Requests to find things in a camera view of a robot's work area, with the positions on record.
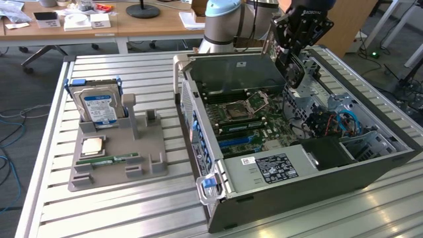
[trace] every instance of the aluminum slatted table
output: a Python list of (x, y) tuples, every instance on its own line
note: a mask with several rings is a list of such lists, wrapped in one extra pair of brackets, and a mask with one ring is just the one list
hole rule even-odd
[[(423, 145), (423, 130), (330, 51), (315, 47), (347, 80)], [(423, 237), (423, 158), (389, 172), (366, 189), (208, 234), (206, 215), (176, 115), (172, 57), (188, 52), (80, 56), (63, 64), (16, 237), (283, 238)], [(342, 86), (322, 72), (336, 92)], [(170, 174), (78, 192), (68, 191), (79, 113), (63, 89), (67, 78), (123, 80), (136, 113), (162, 115)]]

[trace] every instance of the motherboard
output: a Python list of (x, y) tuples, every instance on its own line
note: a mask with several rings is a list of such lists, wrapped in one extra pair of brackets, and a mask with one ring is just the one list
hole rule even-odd
[(298, 140), (279, 109), (279, 100), (278, 95), (262, 90), (204, 97), (224, 158), (279, 149)]

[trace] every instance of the gray 3d-printed holder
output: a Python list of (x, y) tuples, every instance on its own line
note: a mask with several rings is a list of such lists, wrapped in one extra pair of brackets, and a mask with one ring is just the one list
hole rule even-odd
[[(146, 115), (135, 116), (135, 95), (123, 95), (123, 105), (128, 109), (128, 117), (118, 119), (118, 126), (96, 130), (94, 122), (80, 122), (74, 152), (70, 191), (80, 191), (123, 182), (164, 176), (167, 158), (160, 115), (155, 110)], [(90, 138), (102, 138), (103, 148), (96, 155), (82, 154), (83, 142)], [(99, 165), (99, 163), (80, 164), (83, 161), (111, 156), (124, 158), (124, 162)]]

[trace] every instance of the desk leg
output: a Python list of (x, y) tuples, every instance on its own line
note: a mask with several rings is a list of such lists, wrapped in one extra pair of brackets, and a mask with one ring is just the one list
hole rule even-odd
[(375, 26), (375, 29), (372, 30), (371, 34), (367, 37), (367, 40), (364, 42), (366, 48), (368, 48), (372, 40), (375, 39), (375, 37), (377, 37), (377, 35), (378, 35), (383, 25), (385, 25), (385, 23), (387, 22), (390, 16), (393, 15), (393, 12), (394, 12), (395, 8), (398, 7), (399, 3), (401, 3), (401, 0), (393, 1), (390, 8), (385, 12), (383, 17), (381, 18), (381, 21), (378, 22), (378, 25)]
[(397, 37), (399, 31), (402, 30), (402, 28), (405, 27), (405, 24), (407, 23), (410, 17), (413, 16), (413, 14), (415, 13), (417, 9), (421, 8), (418, 6), (413, 6), (413, 8), (407, 11), (406, 15), (403, 16), (403, 19), (401, 20), (401, 22), (398, 23), (391, 35), (389, 36), (389, 38), (386, 39), (386, 41), (383, 42), (382, 47), (389, 48), (394, 38)]
[(407, 63), (405, 66), (407, 68), (413, 68), (413, 66), (417, 64), (418, 60), (423, 57), (423, 44), (421, 45), (418, 51), (414, 53), (414, 55), (410, 57)]
[(120, 54), (128, 54), (128, 46), (127, 46), (128, 38), (119, 37), (116, 38), (118, 50)]

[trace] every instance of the black round lamp base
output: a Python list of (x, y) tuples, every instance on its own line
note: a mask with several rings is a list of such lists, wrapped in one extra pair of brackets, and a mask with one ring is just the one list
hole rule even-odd
[(140, 19), (148, 19), (160, 15), (160, 9), (152, 5), (144, 5), (144, 9), (142, 9), (142, 5), (136, 4), (127, 7), (127, 14)]

